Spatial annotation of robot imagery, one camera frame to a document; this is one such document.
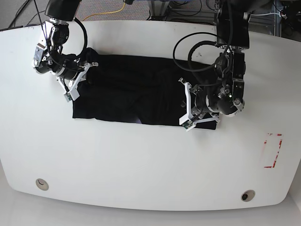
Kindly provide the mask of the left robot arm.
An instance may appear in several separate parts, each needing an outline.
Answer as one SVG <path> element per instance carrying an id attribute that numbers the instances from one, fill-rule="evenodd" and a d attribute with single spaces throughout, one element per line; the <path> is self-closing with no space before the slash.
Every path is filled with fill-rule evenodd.
<path id="1" fill-rule="evenodd" d="M 219 122 L 219 114 L 233 117 L 244 109 L 246 63 L 243 51 L 250 47 L 249 21 L 251 13 L 266 4 L 267 0 L 215 1 L 216 41 L 205 40 L 195 44 L 188 53 L 188 67 L 174 60 L 178 67 L 191 72 L 198 81 L 192 86 L 185 79 L 179 79 L 186 95 L 186 114 L 179 119 L 179 124 L 186 130 L 195 128 L 199 123 Z M 222 48 L 223 52 L 213 64 L 194 69 L 192 55 L 205 45 Z"/>

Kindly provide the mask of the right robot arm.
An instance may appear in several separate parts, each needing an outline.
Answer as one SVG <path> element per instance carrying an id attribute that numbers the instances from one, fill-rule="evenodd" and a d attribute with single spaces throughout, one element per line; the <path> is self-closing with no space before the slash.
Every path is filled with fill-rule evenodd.
<path id="1" fill-rule="evenodd" d="M 32 67 L 38 74 L 52 73 L 64 89 L 68 101 L 79 97 L 78 84 L 86 80 L 88 70 L 98 66 L 97 53 L 87 46 L 87 31 L 76 18 L 79 0 L 51 0 L 45 14 L 48 20 L 42 22 L 42 34 L 35 49 Z M 63 54 L 67 42 L 69 22 L 77 23 L 84 36 L 84 44 L 79 54 Z"/>

